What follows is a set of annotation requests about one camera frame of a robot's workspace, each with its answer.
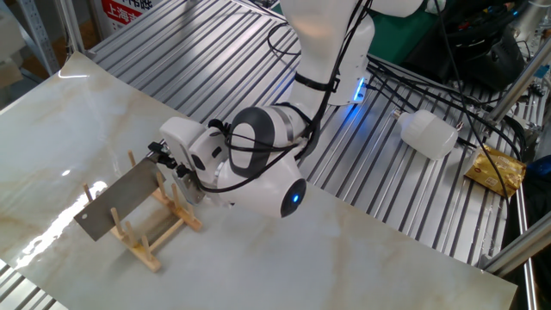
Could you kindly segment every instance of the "red sign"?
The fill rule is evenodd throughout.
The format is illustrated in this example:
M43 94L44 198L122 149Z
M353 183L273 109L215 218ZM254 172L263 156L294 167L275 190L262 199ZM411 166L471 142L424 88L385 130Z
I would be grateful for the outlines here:
M113 0L102 0L102 7L103 11L110 19L125 25L141 15L141 12L138 12L135 9L130 9L127 6Z

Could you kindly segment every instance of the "food packet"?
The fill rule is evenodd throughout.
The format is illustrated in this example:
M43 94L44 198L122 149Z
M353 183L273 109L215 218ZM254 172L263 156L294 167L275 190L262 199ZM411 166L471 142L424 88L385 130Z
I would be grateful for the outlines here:
M490 146L484 146L484 148L486 148L490 154L493 163L498 167L499 174L505 183L507 197L513 196L520 188L524 176L526 175L526 164L500 151L494 150ZM473 179L476 183L479 183L501 196L504 195L498 174L495 169L493 169L492 163L490 163L488 157L482 151L482 148L479 148L473 154L467 167L468 171L465 173L465 177Z

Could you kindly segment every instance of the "blue led light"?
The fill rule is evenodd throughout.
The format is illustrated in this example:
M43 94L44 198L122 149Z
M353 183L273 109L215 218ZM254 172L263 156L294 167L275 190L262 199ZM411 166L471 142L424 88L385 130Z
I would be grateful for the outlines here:
M360 96L360 91L362 91L363 81L365 80L365 77L362 77L360 80L360 83L358 84L358 87L356 89L356 94L354 95L354 101L361 101L362 99Z

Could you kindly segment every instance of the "black cable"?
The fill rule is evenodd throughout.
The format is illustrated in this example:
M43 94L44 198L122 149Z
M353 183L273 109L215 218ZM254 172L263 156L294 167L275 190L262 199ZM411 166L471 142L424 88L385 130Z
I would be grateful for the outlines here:
M372 59L374 63L376 63L377 65L379 65L380 67L383 67L383 68L386 68L382 63L378 63L376 59ZM413 79L410 79L410 78L407 78L407 77L400 77L398 75L395 75L393 74L392 71L390 71L388 68L386 68L386 71L382 71L380 68L376 68L376 67L373 67L372 65L369 66L370 68L372 69L375 69L379 72L382 72L383 74L386 73L387 75L390 75L391 78L394 78L396 79L397 81L403 83L403 84L406 84L407 86L410 86L408 84L411 83L411 84L416 84L418 81L416 80L413 80ZM448 89L447 87L442 87L440 85L435 85L435 84L429 84L429 83L425 83L425 82L420 82L416 85L426 85L426 86L429 86L429 87L433 87L433 88L438 88L438 89L441 89L441 90L445 90L447 91L450 96L452 96L453 98L453 95L452 94L457 94L459 95L459 92L455 91L455 90L450 90ZM455 109L459 109L461 110L462 112L465 112L465 110L463 109L463 107L460 107L460 106L457 106L457 105L454 105L452 102L446 100L446 99L443 99L443 98L440 98L438 96L435 96L431 93L429 93L428 91L426 90L423 90L419 87L417 87L416 89L414 89L415 91L419 92L419 93L422 93L424 95L427 95L427 96L432 96L434 97L435 99L439 100L440 102L442 103L445 103L445 104L448 104L450 106L452 106L453 108ZM495 100L491 100L490 102L496 102L496 101L499 101L499 98L498 99L495 99ZM484 102L480 102L478 104L474 104L474 106L477 106L477 107L481 107L482 109L484 109L486 112L491 112L493 110L492 107L488 107L488 106L485 106ZM522 126L518 123L518 121L514 120L512 117L506 115L505 118L504 118L504 121L507 123L507 125L509 125L513 131L515 132L515 134L517 135L517 137L519 138L519 142L520 145L521 145L521 150L519 151L518 149L516 149L516 147L514 146L514 144L512 144L513 142L510 141L508 138L506 138L506 136L501 132L499 131L497 128L494 129L494 127L491 126L491 124L485 122L484 119L481 119L479 118L478 115L474 115L474 114L471 114L472 117L475 117L477 121L481 121L483 122L486 126L489 126L492 130L496 131L500 136L502 136L502 138L505 139L505 141L513 148L513 151L515 151L515 154L517 155L517 158L519 160L522 160L522 156L523 156L523 152L524 150L526 149L526 137L525 137L525 134L524 134L524 130L522 128Z
M266 42L268 43L269 49L272 50L273 52L278 52L278 53L281 53L281 54L284 54L284 55L291 55L291 56L301 55L302 54L301 51L298 51L297 53L285 52L285 51L282 51L282 50L276 48L272 44L272 41L270 39L272 37L272 35L274 35L279 28L285 27L285 26L288 26L288 22L282 22L280 24L277 24L272 29L269 30L268 37L266 37Z
M377 67L373 67L371 65L371 62L375 63L376 65L378 65L380 68L377 68ZM472 113L471 111L468 110L468 108L465 108L465 107L462 107L462 106L459 106L451 101L448 101L448 100L445 100L439 96L436 96L432 93L430 93L429 91L427 90L423 90L421 88L419 88L417 85L413 84L413 83L409 83L407 80L404 80L402 77L396 75L394 72L390 71L389 69L387 69L381 62L377 61L376 59L372 59L370 58L370 64L368 65L369 68L371 69L375 69L377 71L382 71L381 68L383 69L386 69L385 71L382 71L383 73L387 74L387 75L390 75L392 78L395 78L397 80L399 80L401 83L403 83L404 85L408 86L409 88L419 92L419 93L422 93L422 94L425 94L435 100L438 100L442 103L445 103L449 106L451 106L452 108L454 109L458 109L466 114L469 114L471 117L473 117L476 121L479 121L481 122L482 124L484 124L485 126L487 126L488 128L490 128L491 130L493 130L493 132L497 133L503 140L505 140L505 142L507 144L509 144L509 146L511 146L511 149L514 151L517 159L521 160L522 158L522 155L521 155L521 152L517 149L516 145L514 144L513 141L511 141L511 139L506 135L504 134L502 131L500 131L499 129L497 129L494 125L490 124L488 121L484 120L483 118L479 117L477 114L474 114Z
M439 17L439 20L440 20L440 24L442 26L443 37L444 37L444 42L446 44L446 49L448 50L448 55L451 58L451 66L452 66L452 69L454 70L455 78L457 78L457 83L458 83L458 86L459 86L459 93L461 95L461 104L463 105L464 109L467 109L467 104L465 103L465 97L463 96L463 86L461 85L461 78L460 78L460 75L459 75L459 70L457 70L457 65L455 64L454 54L451 51L451 48L449 47L448 34L446 34L446 25L445 25L444 19L442 17L442 11L440 10L440 5L438 4L438 0L434 0L434 4L436 5L436 10L438 11L438 17ZM477 133L476 129L474 128L474 122L473 122L473 119L471 118L471 115L469 115L469 113L465 113L465 116L467 117L467 120L468 120L469 126L471 127L471 130L473 130L474 137L478 141L480 147L482 148L482 151L484 151L485 155L488 157L488 161L490 162L490 164L492 164L493 169L496 171L496 174L498 175L499 182L501 183L503 193L504 193L505 204L507 205L507 209L509 210L509 198L508 198L507 190L506 190L507 188L505 187L505 182L503 181L503 178L501 177L501 172L499 172L498 166L493 162L492 157L490 156L490 153L488 153L488 151L484 147L484 142L482 142L482 139L480 138L479 134Z
M526 52L528 53L527 60L531 61L532 60L532 55L530 55L530 48L528 47L528 42L526 40L522 40L522 41L517 41L517 43L524 43L524 45L526 45Z
M231 137L239 137L239 138L242 138L242 139L245 139L245 140L253 141L253 142L255 142L255 144L258 143L258 144L261 144L261 145L265 146L265 148L234 146L234 145L232 145L232 140L230 139ZM294 143L290 146L284 146L284 147L271 146L271 145L268 145L266 143L263 143L262 141L251 139L249 137L245 137L244 135L235 134L235 133L229 133L226 136L226 139L225 139L224 143L226 144L226 146L230 150L240 151L240 152L286 152L286 151L291 151L295 147L299 146L299 144L296 144L296 143Z
M358 0L358 3L356 3L356 5L358 5L361 2L362 2L362 0ZM356 30L358 29L358 27L362 23L362 19L365 18L365 16L367 15L368 10L371 8L371 3L372 2L373 2L372 0L368 0L365 3L365 5L363 6L363 9L362 9L362 12L360 13L358 19L356 20L356 23L354 24L354 27L346 34L345 42L341 46L341 50L339 52L339 55L337 56L337 61L335 62L335 65L333 66L333 71L331 73L331 78L329 79L329 84L334 84L334 82L337 78L338 68L340 67L341 63L343 62L344 55L346 54L346 51L348 50L348 47L349 47L349 45L352 41L352 38L354 37L354 34L356 33ZM353 15L350 16L351 20L354 20L354 18L355 18L355 16L353 16ZM317 140L317 138L315 136L317 134L316 133L316 128L318 128L319 125L321 124L321 120L322 120L322 118L324 116L324 113L327 109L327 104L329 103L329 98L331 97L331 93L332 93L332 90L330 90L330 89L328 89L325 92L324 97L322 99L322 102L319 105L318 112L312 118L312 123L309 124L306 127L306 129L304 130L303 136L308 137L308 143L306 144L305 148L297 154L297 156L296 156L297 159L302 158L304 156L304 154L306 154L308 149L311 147L312 142Z
M337 60L335 62L335 65L333 66L333 72L331 73L331 79L330 79L330 83L334 83L336 77L337 77L337 74L338 74L338 68L340 66L340 64L343 62L343 58L344 58L344 55L346 53L346 51L348 50L348 47L350 45L350 42L351 42L351 39L352 37L354 36L354 33L356 32L357 28L359 27L360 23L362 22L362 19L367 15L367 10L368 8L370 8L370 5L371 5L371 2L372 0L368 0L368 2L364 5L363 9L362 9L362 13L360 14L360 17L358 18L358 20L356 21L356 24L354 25L354 27L346 34L345 36L345 40L343 42L343 45L341 46L341 50L339 51L339 54L337 56ZM276 16L276 15L273 15L271 14L270 12L268 12L266 9L260 7L258 4L252 2L254 5L256 5L260 10L264 11L265 13L269 14L269 15L272 15L274 17L277 17L277 18L280 18L279 16ZM358 3L356 4L356 7L358 7L359 5L361 5L362 3L362 0L358 0ZM350 21L352 21L354 19L354 15L352 15L350 17ZM284 23L276 26L276 29L274 30L273 28L270 30L270 33L273 34L278 28L280 27L283 27L283 26L286 26L287 25L287 22L285 21ZM273 46L271 45L271 42L268 40L268 43L270 45L270 48L273 48ZM327 103L329 102L329 97L331 96L331 93L332 91L331 90L328 90L325 92L325 96L324 96L324 99L319 107L319 110L318 112L316 113L316 116L312 119L312 122L308 124L308 126L306 127L305 129L305 132L308 132L309 133L306 133L306 135L309 135L309 140L308 140L308 144L306 145L306 147L304 148L304 150L302 152L299 153L299 155L301 154L304 154L305 150L308 148L308 146L310 145L310 143L312 142L313 140L313 132L315 130L315 127L321 122L321 117L323 116L323 113L325 112L325 109L326 109L326 106L327 106ZM232 133L224 133L225 130L220 130L223 134L226 135L226 145L228 145L228 142L229 143L229 147L233 150L237 150L237 151L241 151L241 152L281 152L282 150L284 150L277 158L275 158L274 160L272 160L269 164L267 164L266 166L264 166L261 170L259 170L257 173L255 173L252 177L249 177L247 178L246 180L244 180L243 182L241 183L238 183L238 184L235 184L233 186L230 186L230 187L227 187L227 188L224 188L224 189L210 189L206 186L204 186L202 183L201 183L201 180L199 179L199 177L197 176L196 172L193 171L194 175L195 175L195 182L197 183L197 186L205 191L205 192L209 192L209 193L225 193L225 192L228 192L228 191L232 191L232 190L235 190L235 189L239 189L245 185L247 185L248 183L251 183L252 181L256 180L257 178L259 178L264 172L266 172L268 169L270 169L271 167L273 167L275 164L277 164L280 160L282 160L285 156L287 156L287 154L289 154L295 147L298 146L298 144L293 144L291 146L286 146L286 147L273 147L273 146L270 146L270 147L267 147L267 148L244 148L244 147L239 147L239 146L231 146L231 141L228 141L230 139L230 137L232 135L235 135L235 136L238 136L240 138L245 138L245 139L248 139L248 140L251 140L251 141L255 141L255 142L260 142L260 141L256 141L254 139L251 139L251 138L248 138L248 137L245 137L245 136L241 136L241 135L237 135L237 134L232 134Z
M379 76L377 76L373 71L371 71L369 68L368 68L368 71L375 77L377 78L381 83L382 83L382 86L384 88L386 88L387 90L390 90L396 97L398 97L405 105L407 105L408 108L412 109L413 112L417 112L418 111L418 108L415 107L414 105L412 105L410 102L407 101L407 99L405 99L402 95L400 95L398 93L398 91L396 91L395 89L393 89L392 87L390 87L387 83L385 83L382 78L380 78ZM390 100L390 102L392 102L394 105L396 105L397 107L399 107L400 109L404 110L402 107L400 107L398 105L398 103L394 102L390 97L388 97L385 93L382 92L382 90L378 90L381 92L381 94L388 100ZM472 148L476 148L476 145L472 144L471 142L463 139L462 137L458 137L457 138L457 142L461 145L464 145L464 146L470 146Z
M280 160L282 160L285 156L287 156L287 154L289 154L289 152L291 152L291 150L287 150L287 151L281 153L277 158L272 160L269 164L266 164L266 166L264 166L264 168L262 168L257 173L255 173L252 177L249 177L241 183L237 183L235 185L232 185L232 186L224 188L224 189L210 189L210 188L206 187L205 185L202 184L202 182L199 180L199 177L194 172L195 180L196 180L197 185L199 186L199 189L201 189L202 191L206 191L208 193L215 193L215 194L226 193L226 192L229 192L229 191L232 191L232 190L235 190L235 189L242 188L245 185L247 185L248 183L251 183L252 181L258 179L264 172L268 171L268 169L273 167Z

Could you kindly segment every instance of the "black wire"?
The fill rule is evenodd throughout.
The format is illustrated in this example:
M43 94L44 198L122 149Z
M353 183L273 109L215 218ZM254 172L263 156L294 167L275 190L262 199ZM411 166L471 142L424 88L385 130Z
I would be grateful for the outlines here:
M380 68L377 68L377 67L373 67L371 65L371 62L375 63L376 65L378 65ZM477 114L474 114L472 113L471 111L468 110L468 108L465 108L465 107L462 107L462 106L459 106L449 100L445 100L439 96L436 96L432 93L430 93L429 91L427 90L423 90L421 88L419 88L417 85L413 84L413 83L409 83L407 81L407 79L403 79L402 77L396 75L394 72L390 71L388 68L386 68L385 65L383 65L381 62L377 61L376 59L373 59L373 58L370 58L370 64L368 65L369 68L371 69L374 69L374 70L377 70L377 71L382 71L383 73L391 76L392 78L395 78L397 79L398 81L400 81L401 83L403 83L404 85L408 86L409 88L421 93L421 94L425 94L435 100L438 100L442 103L445 103L449 106L451 106L452 108L454 109L458 109L466 114L469 114L471 117L473 117L476 121L479 121L481 122L482 124L484 124L485 126L487 126L488 128L490 128L491 130L493 130L493 132L497 133L503 140L505 140L505 142L507 144L509 144L509 146L511 146L511 149L514 151L515 155L517 156L517 159L521 160L522 158L522 155L521 155L521 152L517 149L515 143L513 141L511 141L511 139L506 135L504 134L501 130L497 129L494 125L490 124L488 121L484 120L483 118L479 117Z
M255 147L234 146L234 145L232 145L231 137L239 137L239 138L242 138L242 139L253 141L253 142L255 142L255 144L258 143L258 144L261 144L265 147L255 148ZM245 137L244 135L235 134L235 133L229 133L226 136L226 140L224 141L224 143L226 144L226 146L229 149L234 150L234 151L240 151L240 152L285 152L285 151L291 151L295 147L299 146L299 144L296 144L296 143L294 143L290 146L284 146L284 147L271 146L267 143L263 143L262 141L258 141L258 140L255 140L255 139L252 139L252 138L249 138L249 137Z
M351 39L354 36L354 33L356 32L356 30L359 27L360 23L362 22L362 19L367 15L367 10L368 10L368 8L370 8L371 2L372 2L372 0L368 0L368 2L364 5L364 7L362 9L362 13L360 14L360 17L358 18L358 20L356 21L356 24L346 34L343 45L341 46L341 50L339 51L339 55L337 56L337 60L335 62L335 65L333 66L333 72L331 74L330 83L333 83L333 81L335 81L335 79L337 77L337 74L338 74L338 68L341 65L341 63L343 62L344 55L346 54L346 51L348 50ZM265 8L262 8L261 6L259 6L258 4L254 3L254 2L252 2L252 3L254 5L256 5L262 11L266 12L267 14L273 15L270 12L268 12ZM358 0L358 3L356 4L356 6L361 5L361 3L362 3L362 0ZM350 21L352 21L354 19L354 17L355 16L352 15L350 17ZM278 25L277 28L274 30L274 32L278 28L283 27L284 25L286 26L287 22L284 22L283 24ZM310 135L308 145L310 143L312 143L312 141L313 141L313 132L315 130L315 127L321 122L321 117L323 116L323 113L325 112L325 109L326 109L327 103L329 102L329 97L331 96L331 93L332 93L332 90L328 90L328 91L325 92L324 99L323 99L323 101L322 101L322 103L319 107L318 112L316 113L316 116L313 118L312 122L310 124L308 124L308 126L306 127L305 132L311 131L310 133L307 133L307 135ZM248 138L248 137L245 137L245 136L228 133L227 136L226 136L226 144L228 142L227 140L230 138L231 135L235 135L235 136L239 136L240 138L245 138L245 139L248 139L248 140L255 141L254 139L251 139L251 138ZM305 150L308 148L308 145L304 148L304 150L302 150L302 152L299 153L300 155L304 154ZM230 186L230 187L227 187L227 188L224 188L224 189L210 189L210 188L204 186L201 183L201 180L197 176L196 172L193 171L193 173L195 174L195 181L197 183L197 186L201 190L203 190L205 192L209 192L209 193L218 193L219 194L219 193L225 193L225 192L228 192L228 191L239 189L239 188L247 185L248 183L251 183L252 181L256 180L257 178L259 178L264 172L266 172L268 169L270 169L275 164L277 164L280 160L282 160L285 156L287 156L287 154L289 154L298 145L294 144L294 145L286 146L286 147L283 147L283 148L270 146L270 147L261 148L261 149L259 149L259 148L242 148L242 147L239 147L239 146L231 146L231 143L230 143L229 146L230 146L230 148L232 148L234 150L241 151L241 152L280 152L283 149L285 149L285 151L283 151L277 158L272 160L269 164L267 164L261 170L259 170L257 173L255 173L252 177L249 177L241 183L235 184L233 186Z
M415 107L413 104L411 104L410 102L407 101L407 99L405 99L401 94L398 93L398 91L396 91L395 89L393 89L392 87L390 87L385 81L382 80L382 78L380 78L379 76L377 76L373 71L371 71L369 68L368 68L368 71L375 77L377 78L381 83L382 83L382 86L384 88L386 88L387 90L390 90L396 97L398 97L405 105L407 105L408 108L412 109L413 112L416 112L418 111L418 108ZM389 96L387 96L385 93L382 92L382 90L378 90L386 99L388 99L390 102L392 102L395 106L397 106L398 108L400 108L402 111L404 111L404 108L401 107L400 105L398 105L398 103L396 103L395 101L393 101ZM464 145L464 146L470 146L472 148L476 148L476 145L472 144L471 142L463 139L462 137L458 137L457 138L457 142L461 145Z
M528 42L526 40L517 41L517 43L524 43L526 45L526 52L528 53L528 61L532 60L532 56L530 55L530 48L528 47Z
M467 104L465 103L465 97L463 96L463 86L461 85L461 78L460 78L460 75L459 75L459 70L457 70L457 65L455 64L454 54L451 51L451 48L449 47L448 34L446 34L446 25L445 25L444 19L442 17L442 11L440 10L440 5L438 4L438 0L434 0L434 4L436 5L436 10L438 11L438 17L440 19L440 24L442 26L443 37L444 37L444 42L446 44L446 49L448 50L448 55L451 58L451 66L452 66L452 69L454 70L455 78L457 78L457 83L458 83L458 86L459 86L459 93L461 95L461 104L463 105L464 109L467 109ZM484 142L482 142L482 139L480 138L479 134L477 133L476 129L474 128L474 122L473 122L473 119L471 118L471 115L469 115L469 113L465 113L465 116L467 117L468 123L469 123L471 129L473 130L474 137L478 141L480 147L482 148L482 151L484 151L485 155L488 157L488 161L490 162L490 164L492 164L493 169L496 171L496 173L498 175L499 182L501 183L503 193L504 193L505 204L507 205L507 209L509 209L509 198L508 198L508 195L507 195L507 188L505 187L505 182L503 181L503 178L501 177L501 172L499 172L498 166L496 166L496 164L493 162L492 157L488 153L488 150L484 147Z
M362 2L362 0L358 0L358 3L356 3L356 5L359 5L359 3L361 3L361 2ZM358 19L356 20L356 23L354 24L354 27L346 34L345 42L341 46L341 50L339 52L339 55L337 56L337 61L335 62L335 65L333 66L333 71L331 73L331 78L329 79L329 84L333 84L335 79L337 78L338 68L340 67L341 63L343 62L344 55L346 54L346 51L348 50L348 47L349 47L350 43L352 42L352 38L354 37L354 34L356 33L356 30L358 29L358 27L362 23L363 18L365 18L365 16L367 15L368 10L371 8L371 3L372 2L373 2L372 0L368 0L365 3L365 5L363 6L363 9L362 9L362 12L360 13ZM355 16L353 16L353 15L350 16L351 20L353 20L354 18L355 18ZM317 134L316 130L319 127L319 125L321 124L321 120L322 120L322 118L324 116L324 113L327 109L327 104L329 103L329 98L331 97L331 93L332 93L332 90L330 90L330 89L328 89L325 92L324 97L322 99L322 102L319 105L318 112L312 118L312 123L309 124L306 127L306 129L304 130L303 136L308 137L308 143L306 144L306 147L300 153L297 154L297 156L296 156L297 159L302 158L304 156L304 154L306 154L308 149L311 147L312 142L317 140L316 136L315 136Z
M272 37L272 35L274 35L276 33L276 31L281 28L281 27L284 27L284 26L288 26L288 22L282 22L280 24L277 24L275 25L272 29L269 30L268 32L268 37L266 37L266 42L268 42L268 46L269 46L269 49L272 50L273 52L278 52L278 53L282 53L284 55L291 55L291 56L299 56L302 54L301 51L298 51L297 53L291 53L291 52L285 52L285 51L282 51L280 49L278 49L277 47L275 47L273 44L272 44L272 41L270 40L270 38Z
M195 173L195 180L196 180L196 182L199 186L199 189L201 189L202 191L206 191L208 193L215 193L215 194L226 193L226 192L229 192L229 191L232 191L232 190L235 190L235 189L242 188L245 185L247 185L248 183L251 183L252 181L258 179L264 172L268 171L268 169L273 167L280 160L282 160L285 156L287 156L287 154L289 154L289 152L291 152L291 150L287 150L287 151L281 153L277 158L275 158L269 164L264 166L264 168L262 168L257 173L255 173L252 177L249 177L241 183L237 183L235 185L232 185L232 186L224 188L224 189L210 189L210 188L206 187L205 185L202 184L202 182L199 180L199 177L194 172Z

